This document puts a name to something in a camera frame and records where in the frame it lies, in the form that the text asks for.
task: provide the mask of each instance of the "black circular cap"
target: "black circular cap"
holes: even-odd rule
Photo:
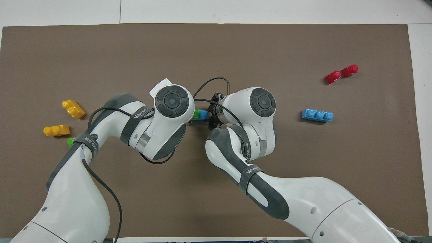
[[[267,109],[270,107],[271,101],[269,99],[269,97],[267,96],[260,96],[258,98],[258,105],[263,108],[263,109]]]
[[[180,86],[163,87],[156,95],[155,108],[166,117],[181,116],[189,107],[187,92]]]
[[[273,95],[263,88],[254,89],[249,102],[252,110],[260,117],[269,117],[276,110]]]
[[[175,93],[170,93],[165,96],[164,103],[168,108],[176,108],[180,105],[180,97]]]

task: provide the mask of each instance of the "black cable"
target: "black cable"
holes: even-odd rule
[[[160,165],[160,164],[166,163],[168,160],[170,160],[171,157],[174,155],[174,151],[175,151],[175,149],[173,149],[171,152],[171,155],[166,160],[164,160],[162,162],[155,162],[153,160],[148,159],[144,154],[142,154],[142,153],[140,153],[140,154],[141,154],[141,157],[144,158],[147,162],[155,164],[155,165]]]
[[[95,110],[91,115],[90,115],[90,118],[89,118],[89,123],[88,123],[88,125],[87,125],[87,132],[88,133],[90,133],[90,131],[92,130],[92,121],[93,121],[93,118],[94,118],[94,116],[96,115],[96,113],[98,113],[99,111],[102,111],[102,110],[114,110],[114,111],[118,111],[118,112],[121,112],[121,113],[123,113],[123,114],[125,114],[125,115],[127,115],[127,116],[129,116],[129,117],[131,117],[132,116],[132,114],[129,114],[129,113],[127,113],[126,111],[124,111],[124,110],[121,110],[121,109],[118,109],[118,108],[113,108],[113,107],[101,107],[101,108],[99,108],[99,109],[97,109],[97,110]],[[144,116],[144,117],[142,117],[141,119],[148,119],[148,118],[150,118],[150,117],[152,117],[152,116],[154,116],[154,113],[152,113],[152,114],[150,114],[150,115],[147,115],[147,116]],[[85,159],[85,157],[83,156],[83,159],[81,159],[81,161],[82,161],[82,163],[83,163],[83,165],[84,165],[84,167],[86,168],[86,170],[90,173],[90,175],[92,175],[93,176],[93,178],[95,178],[111,195],[112,195],[112,197],[114,198],[114,200],[115,200],[115,202],[117,203],[117,206],[118,206],[118,210],[119,210],[119,212],[120,212],[120,220],[119,220],[119,223],[118,223],[118,230],[117,230],[117,235],[116,235],[116,237],[115,237],[115,241],[114,241],[114,243],[117,243],[117,239],[118,239],[118,236],[120,235],[120,229],[121,229],[121,222],[122,222],[122,219],[123,219],[123,212],[122,212],[122,210],[121,210],[121,205],[120,205],[120,201],[118,200],[118,198],[117,198],[117,196],[115,195],[115,193],[111,190],[111,188],[109,188],[103,181],[102,181],[102,179],[100,179],[97,175],[96,175],[96,173],[94,173],[93,172],[93,170],[89,167],[89,165],[87,164],[87,162],[86,162],[86,159]]]
[[[218,102],[212,101],[212,100],[209,100],[209,99],[194,99],[194,100],[196,100],[196,101],[207,101],[207,102],[213,103],[213,104],[215,104],[217,106],[220,106],[222,109],[226,110],[230,115],[232,115],[232,117],[234,117],[234,119],[238,122],[238,124],[241,126],[241,128],[243,128],[243,124],[241,123],[241,121],[230,110],[228,110],[226,107],[224,107],[223,105],[219,104]]]
[[[93,111],[93,113],[90,115],[90,118],[89,118],[89,124],[87,125],[87,131],[88,131],[88,132],[91,131],[91,126],[92,126],[93,117],[96,115],[96,113],[98,113],[99,111],[102,111],[102,110],[114,110],[114,111],[121,112],[121,113],[123,113],[123,114],[125,114],[125,115],[127,115],[127,116],[132,116],[132,114],[129,114],[129,113],[127,113],[126,111],[121,110],[121,109],[119,109],[119,108],[105,107],[105,106],[104,106],[104,107],[101,107],[101,108],[99,108],[99,109]]]
[[[82,145],[81,147],[82,149],[82,154],[84,153],[84,145]],[[111,188],[109,188],[107,186],[107,184],[105,184],[94,172],[93,170],[89,167],[89,165],[86,162],[86,159],[84,157],[84,155],[82,155],[83,159],[81,159],[84,167],[86,168],[86,170],[90,173],[90,175],[93,176],[93,178],[95,178],[103,187],[105,187],[105,189],[107,189],[107,191],[112,195],[112,197],[114,198],[115,202],[117,203],[118,206],[118,211],[120,212],[120,220],[118,222],[118,230],[117,230],[117,235],[115,237],[115,241],[114,243],[117,243],[118,240],[118,236],[120,235],[120,229],[121,229],[121,221],[123,219],[123,212],[121,210],[121,205],[120,205],[120,201],[118,200],[117,196],[115,195],[115,193],[111,190]]]
[[[228,79],[226,79],[226,78],[224,78],[224,77],[215,77],[215,78],[212,78],[212,79],[210,79],[209,81],[205,82],[203,85],[201,85],[201,87],[200,87],[200,88],[195,92],[195,94],[194,94],[193,97],[195,98],[195,96],[197,96],[198,92],[200,92],[201,89],[202,89],[206,84],[210,83],[210,81],[215,80],[215,79],[223,79],[223,80],[225,80],[225,81],[227,82],[227,84],[228,84],[228,87],[229,87],[229,81],[228,81]]]

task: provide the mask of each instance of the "red lego brick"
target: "red lego brick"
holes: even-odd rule
[[[335,70],[332,73],[330,73],[327,77],[325,77],[325,79],[327,80],[328,84],[331,84],[334,81],[338,80],[340,76],[341,76],[340,71]]]
[[[347,66],[346,68],[342,69],[342,73],[344,77],[349,77],[358,71],[359,71],[359,67],[355,64],[351,66]]]

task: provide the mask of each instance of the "blue lego brick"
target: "blue lego brick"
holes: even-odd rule
[[[208,111],[198,111],[198,118],[193,118],[194,121],[207,121],[209,112]]]
[[[304,109],[302,111],[302,118],[318,122],[331,122],[334,115],[331,112],[318,111],[313,109]]]

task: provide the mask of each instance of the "yellow lego brick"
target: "yellow lego brick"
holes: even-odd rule
[[[66,125],[59,125],[59,126],[52,126],[52,127],[45,127],[44,133],[47,136],[63,136],[70,134],[69,132],[69,126]]]
[[[61,106],[67,110],[67,113],[73,118],[80,119],[85,112],[81,107],[73,100],[68,99],[61,103]]]

